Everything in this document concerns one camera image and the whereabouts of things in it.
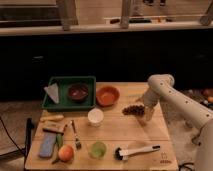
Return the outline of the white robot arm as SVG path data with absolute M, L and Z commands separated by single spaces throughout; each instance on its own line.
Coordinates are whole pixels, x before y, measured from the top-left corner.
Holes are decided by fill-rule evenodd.
M 177 91 L 174 83 L 170 74 L 155 74 L 148 78 L 148 89 L 141 98 L 145 119 L 152 119 L 154 107 L 163 97 L 199 130 L 195 171 L 213 171 L 213 110 Z

